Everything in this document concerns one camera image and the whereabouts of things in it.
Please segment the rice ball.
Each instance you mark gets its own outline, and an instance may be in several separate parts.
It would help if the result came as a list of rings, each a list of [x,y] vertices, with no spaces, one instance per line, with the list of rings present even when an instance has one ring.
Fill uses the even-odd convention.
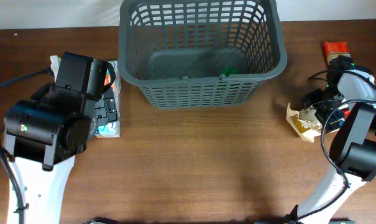
[[[287,105],[286,120],[306,142],[314,143],[315,137],[321,135],[322,124],[315,116],[315,112],[316,110],[311,108],[296,111],[290,108],[290,103]]]

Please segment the grey plastic shopping basket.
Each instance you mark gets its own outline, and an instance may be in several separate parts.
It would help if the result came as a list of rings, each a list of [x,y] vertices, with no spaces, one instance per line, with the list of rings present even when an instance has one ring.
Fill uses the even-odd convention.
[[[275,0],[127,0],[119,13],[119,73],[159,109],[245,103],[287,65]]]

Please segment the green lid jar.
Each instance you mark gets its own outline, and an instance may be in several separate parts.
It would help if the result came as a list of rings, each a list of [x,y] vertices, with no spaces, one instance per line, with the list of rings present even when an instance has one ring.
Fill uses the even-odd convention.
[[[235,75],[235,74],[238,74],[238,73],[239,73],[238,69],[225,68],[224,70],[221,71],[221,76],[228,77],[229,75]]]

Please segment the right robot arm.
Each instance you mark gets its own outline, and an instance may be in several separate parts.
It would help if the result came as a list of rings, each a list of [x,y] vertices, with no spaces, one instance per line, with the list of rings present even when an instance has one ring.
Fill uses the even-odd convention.
[[[320,128],[330,163],[314,192],[296,205],[287,223],[329,223],[357,189],[376,177],[376,86],[373,73],[347,55],[328,62],[327,86],[303,97],[303,110],[289,111],[294,129]]]

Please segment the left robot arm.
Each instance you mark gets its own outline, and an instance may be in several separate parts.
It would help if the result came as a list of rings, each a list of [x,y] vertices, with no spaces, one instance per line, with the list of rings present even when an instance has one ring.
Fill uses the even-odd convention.
[[[54,82],[11,107],[0,131],[8,223],[58,223],[76,156],[100,126],[119,119],[108,61],[65,52],[48,72]]]

